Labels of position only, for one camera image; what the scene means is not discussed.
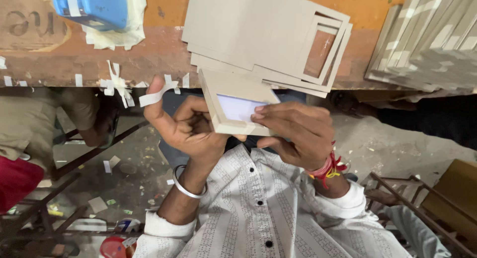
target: shirt cuff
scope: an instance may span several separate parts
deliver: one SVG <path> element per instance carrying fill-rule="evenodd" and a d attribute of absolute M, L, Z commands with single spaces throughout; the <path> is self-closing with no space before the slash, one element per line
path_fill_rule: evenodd
<path fill-rule="evenodd" d="M 194 235 L 196 222 L 197 221 L 194 220 L 188 224 L 175 225 L 166 221 L 166 219 L 159 217 L 155 211 L 148 211 L 146 213 L 144 233 L 156 237 L 181 239 L 187 242 Z"/>
<path fill-rule="evenodd" d="M 340 198 L 327 198 L 321 194 L 316 194 L 315 187 L 310 182 L 305 187 L 306 200 L 316 213 L 333 218 L 355 218 L 364 211 L 366 197 L 364 196 L 364 187 L 350 180 L 348 182 L 350 183 L 350 189 L 348 193 Z"/>

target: silver bangle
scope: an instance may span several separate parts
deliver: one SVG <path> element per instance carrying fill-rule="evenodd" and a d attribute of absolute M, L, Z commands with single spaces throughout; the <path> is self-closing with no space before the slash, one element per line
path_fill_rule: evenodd
<path fill-rule="evenodd" d="M 190 196 L 192 198 L 201 199 L 207 194 L 207 191 L 208 191 L 207 182 L 206 182 L 206 185 L 204 186 L 204 191 L 202 192 L 202 194 L 197 195 L 187 191 L 185 188 L 182 187 L 182 185 L 180 185 L 179 181 L 177 180 L 177 170 L 182 169 L 179 174 L 180 176 L 185 168 L 186 168 L 186 165 L 178 165 L 176 168 L 174 168 L 174 171 L 172 171 L 172 179 L 174 180 L 174 184 L 179 189 L 179 191 L 182 192 L 182 194 L 185 194 L 186 196 Z"/>

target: man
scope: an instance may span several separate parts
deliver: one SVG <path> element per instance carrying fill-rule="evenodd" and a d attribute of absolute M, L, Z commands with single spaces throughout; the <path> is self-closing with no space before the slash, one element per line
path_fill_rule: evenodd
<path fill-rule="evenodd" d="M 155 77 L 147 93 L 163 85 Z M 291 102 L 255 111 L 253 121 L 291 142 L 266 137 L 251 152 L 238 145 L 224 154 L 229 135 L 213 132 L 203 98 L 188 97 L 172 117 L 162 101 L 145 108 L 162 138 L 190 159 L 158 211 L 146 213 L 135 258 L 410 257 L 364 211 L 360 185 L 341 174 L 326 178 L 327 188 L 318 180 L 332 151 L 327 110 Z"/>
<path fill-rule="evenodd" d="M 365 194 L 370 200 L 385 206 L 384 214 L 413 247 L 419 258 L 451 257 L 449 250 L 442 245 L 434 232 L 397 197 L 378 189 L 368 189 Z"/>
<path fill-rule="evenodd" d="M 451 139 L 477 150 L 477 95 L 422 98 L 417 103 L 397 101 L 402 109 L 378 109 L 358 102 L 351 94 L 336 91 L 331 103 L 339 110 L 357 116 L 372 116 L 390 126 L 420 131 L 426 135 Z"/>
<path fill-rule="evenodd" d="M 0 89 L 0 214 L 33 191 L 55 168 L 53 132 L 60 106 L 86 145 L 107 143 L 112 120 L 104 112 L 96 117 L 100 104 L 91 88 Z"/>

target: wooden table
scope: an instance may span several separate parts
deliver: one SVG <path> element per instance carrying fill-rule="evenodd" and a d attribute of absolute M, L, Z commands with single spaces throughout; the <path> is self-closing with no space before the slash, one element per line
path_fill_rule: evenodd
<path fill-rule="evenodd" d="M 404 0 L 311 1 L 351 16 L 354 24 L 333 88 L 398 89 L 363 76 L 387 10 Z M 2 0 L 0 56 L 8 69 L 0 70 L 0 78 L 12 77 L 13 85 L 27 81 L 29 86 L 75 86 L 75 74 L 82 74 L 83 86 L 99 86 L 100 78 L 110 79 L 106 60 L 111 60 L 121 65 L 121 77 L 129 86 L 150 82 L 154 74 L 171 74 L 181 81 L 190 73 L 190 86 L 200 87 L 197 68 L 190 65 L 187 44 L 180 39 L 187 5 L 188 0 L 147 0 L 146 39 L 130 51 L 112 51 L 86 44 L 81 26 L 57 16 L 49 0 Z M 306 72 L 316 72 L 321 52 L 312 49 Z"/>

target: white patterned shirt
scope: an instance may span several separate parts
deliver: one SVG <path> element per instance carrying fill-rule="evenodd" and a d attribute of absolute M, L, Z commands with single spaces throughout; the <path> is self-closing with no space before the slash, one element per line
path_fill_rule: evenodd
<path fill-rule="evenodd" d="M 196 220 L 174 225 L 146 214 L 134 258 L 411 257 L 364 210 L 363 187 L 350 182 L 346 195 L 326 198 L 302 171 L 276 154 L 236 146 L 209 175 Z"/>

